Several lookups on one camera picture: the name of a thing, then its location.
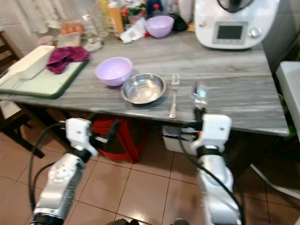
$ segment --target maroon towel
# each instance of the maroon towel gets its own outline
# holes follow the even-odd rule
[[[55,74],[61,74],[70,62],[82,62],[89,58],[90,54],[81,46],[57,48],[52,52],[47,68]]]

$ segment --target gray marble countertop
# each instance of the gray marble countertop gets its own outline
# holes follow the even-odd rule
[[[96,66],[110,57],[127,57],[134,65],[133,75],[158,74],[167,82],[165,94],[149,105],[136,106],[122,99],[120,88],[108,88],[94,74]],[[169,119],[172,101],[172,73],[180,73],[177,118]],[[123,44],[107,39],[92,54],[90,63],[63,96],[55,100],[0,95],[0,99],[80,111],[183,123],[192,121],[189,95],[195,81],[209,87],[208,113],[232,118],[232,128],[254,133],[288,134],[283,109],[261,45],[245,51],[218,51],[203,47],[194,33],[171,34],[163,39],[142,38]]]

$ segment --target cutting board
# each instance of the cutting board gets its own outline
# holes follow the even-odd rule
[[[36,96],[40,98],[59,98],[79,72],[85,67],[88,60],[83,62],[71,62],[62,74],[54,74],[47,68],[30,80],[11,76],[0,85],[0,93]]]

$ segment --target purple bowl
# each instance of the purple bowl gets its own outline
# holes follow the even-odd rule
[[[171,32],[173,24],[174,19],[172,17],[159,15],[146,21],[146,29],[152,36],[163,38]]]
[[[123,57],[109,58],[95,69],[96,77],[108,86],[120,86],[131,75],[132,61]]]

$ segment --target stainless steel bowl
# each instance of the stainless steel bowl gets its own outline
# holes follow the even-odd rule
[[[121,89],[122,97],[134,104],[146,104],[159,99],[165,92],[166,83],[155,74],[138,74],[127,80]]]

